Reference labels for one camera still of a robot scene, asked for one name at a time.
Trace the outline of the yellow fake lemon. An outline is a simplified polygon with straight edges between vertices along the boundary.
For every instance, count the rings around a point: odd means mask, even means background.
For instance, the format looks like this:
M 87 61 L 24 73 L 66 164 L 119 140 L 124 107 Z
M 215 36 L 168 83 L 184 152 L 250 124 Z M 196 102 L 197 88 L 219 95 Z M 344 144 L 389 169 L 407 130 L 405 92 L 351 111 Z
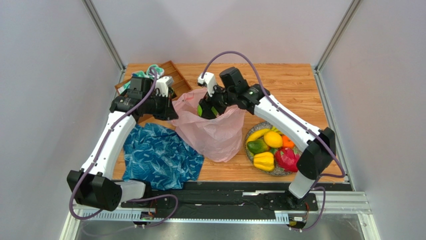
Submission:
M 275 131 L 266 132 L 263 140 L 271 148 L 281 148 L 283 146 L 282 136 Z

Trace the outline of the orange fake tangerine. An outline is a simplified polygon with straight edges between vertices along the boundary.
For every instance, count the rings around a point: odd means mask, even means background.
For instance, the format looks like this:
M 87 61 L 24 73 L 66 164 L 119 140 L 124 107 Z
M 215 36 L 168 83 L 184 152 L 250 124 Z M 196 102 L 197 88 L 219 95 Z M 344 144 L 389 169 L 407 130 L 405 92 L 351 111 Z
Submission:
M 282 135 L 282 147 L 293 149 L 295 147 L 295 143 L 286 135 Z

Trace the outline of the pink fake dragon fruit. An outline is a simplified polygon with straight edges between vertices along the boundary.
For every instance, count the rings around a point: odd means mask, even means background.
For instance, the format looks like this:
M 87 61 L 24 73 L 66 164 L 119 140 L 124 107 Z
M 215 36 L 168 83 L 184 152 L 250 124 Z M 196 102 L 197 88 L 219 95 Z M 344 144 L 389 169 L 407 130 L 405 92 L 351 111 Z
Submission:
M 283 147 L 274 154 L 275 162 L 279 167 L 287 172 L 296 173 L 298 171 L 297 163 L 301 157 L 301 153 L 293 148 Z

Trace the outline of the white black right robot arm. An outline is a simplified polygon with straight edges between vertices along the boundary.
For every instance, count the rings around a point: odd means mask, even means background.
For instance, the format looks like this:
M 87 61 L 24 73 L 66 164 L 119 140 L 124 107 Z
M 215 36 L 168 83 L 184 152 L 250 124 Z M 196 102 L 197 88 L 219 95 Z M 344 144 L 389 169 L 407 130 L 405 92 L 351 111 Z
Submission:
M 223 114 L 227 107 L 237 106 L 289 137 L 302 153 L 288 191 L 294 199 L 304 199 L 336 156 L 335 132 L 329 127 L 320 129 L 301 119 L 260 83 L 249 85 L 235 67 L 222 71 L 219 77 L 222 86 L 217 84 L 211 72 L 205 71 L 197 78 L 197 84 L 207 89 L 205 97 L 200 100 L 198 112 L 201 117 L 213 119 Z

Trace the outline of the yellow fake bell pepper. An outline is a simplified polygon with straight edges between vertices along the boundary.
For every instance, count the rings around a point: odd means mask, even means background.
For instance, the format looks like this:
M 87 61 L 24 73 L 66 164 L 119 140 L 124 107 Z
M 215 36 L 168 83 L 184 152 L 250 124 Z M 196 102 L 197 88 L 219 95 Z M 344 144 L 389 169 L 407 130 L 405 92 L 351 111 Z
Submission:
M 275 157 L 271 152 L 255 154 L 253 165 L 259 170 L 272 172 L 275 169 Z

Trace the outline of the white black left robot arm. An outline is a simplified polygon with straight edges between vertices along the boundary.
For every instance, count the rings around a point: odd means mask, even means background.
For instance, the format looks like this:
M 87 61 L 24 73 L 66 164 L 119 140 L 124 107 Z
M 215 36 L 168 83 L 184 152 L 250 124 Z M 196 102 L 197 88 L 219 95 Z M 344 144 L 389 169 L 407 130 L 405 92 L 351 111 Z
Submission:
M 130 85 L 110 105 L 102 135 L 80 170 L 66 178 L 72 191 L 71 203 L 114 211 L 121 203 L 144 196 L 146 184 L 139 180 L 114 182 L 113 171 L 124 143 L 139 119 L 151 115 L 157 120 L 178 119 L 172 99 L 174 80 L 162 76 L 157 81 L 134 76 Z

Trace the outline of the pink translucent plastic bag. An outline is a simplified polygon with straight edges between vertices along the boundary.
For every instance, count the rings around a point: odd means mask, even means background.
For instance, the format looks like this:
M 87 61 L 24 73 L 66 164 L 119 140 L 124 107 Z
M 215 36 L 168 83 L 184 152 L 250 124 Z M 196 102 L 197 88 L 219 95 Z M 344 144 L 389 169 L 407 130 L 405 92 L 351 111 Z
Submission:
M 227 162 L 243 145 L 245 110 L 230 106 L 215 119 L 198 115 L 199 101 L 206 95 L 204 88 L 182 94 L 172 102 L 178 119 L 171 120 L 175 131 L 199 154 L 214 161 Z

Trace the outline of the yellow fake banana bunch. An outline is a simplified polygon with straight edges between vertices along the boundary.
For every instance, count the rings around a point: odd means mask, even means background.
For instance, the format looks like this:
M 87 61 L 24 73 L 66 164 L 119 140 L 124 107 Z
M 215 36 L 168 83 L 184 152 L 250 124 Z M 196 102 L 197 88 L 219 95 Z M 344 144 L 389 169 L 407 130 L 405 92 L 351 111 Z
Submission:
M 270 130 L 279 134 L 279 135 L 283 135 L 283 133 L 279 129 L 277 129 L 275 126 L 273 126 Z

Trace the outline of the single yellow fake banana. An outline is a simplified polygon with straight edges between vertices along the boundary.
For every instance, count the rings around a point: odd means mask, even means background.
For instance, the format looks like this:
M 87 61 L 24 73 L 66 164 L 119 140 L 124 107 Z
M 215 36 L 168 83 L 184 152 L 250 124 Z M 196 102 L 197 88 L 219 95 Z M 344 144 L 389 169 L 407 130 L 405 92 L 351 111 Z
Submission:
M 247 137 L 247 139 L 246 139 L 245 143 L 247 144 L 248 142 L 255 141 L 255 140 L 257 140 L 257 139 L 259 139 L 259 138 L 263 137 L 263 136 L 264 136 L 267 132 L 269 132 L 269 131 L 270 131 L 270 129 L 268 129 L 268 128 L 260 129 L 260 130 L 254 131 L 253 133 L 251 133 L 251 134 Z

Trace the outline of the green orange fake mango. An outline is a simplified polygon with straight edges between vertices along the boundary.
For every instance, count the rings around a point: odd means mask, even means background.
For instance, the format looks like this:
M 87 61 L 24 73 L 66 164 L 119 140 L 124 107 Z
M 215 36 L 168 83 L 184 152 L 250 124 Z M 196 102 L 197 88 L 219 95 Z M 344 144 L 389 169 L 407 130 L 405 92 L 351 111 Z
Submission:
M 253 155 L 257 155 L 257 154 L 261 154 L 261 153 L 270 151 L 270 147 L 266 144 L 266 142 L 263 139 L 256 139 L 256 140 L 253 140 L 253 141 L 248 141 L 246 146 L 247 146 L 247 149 Z

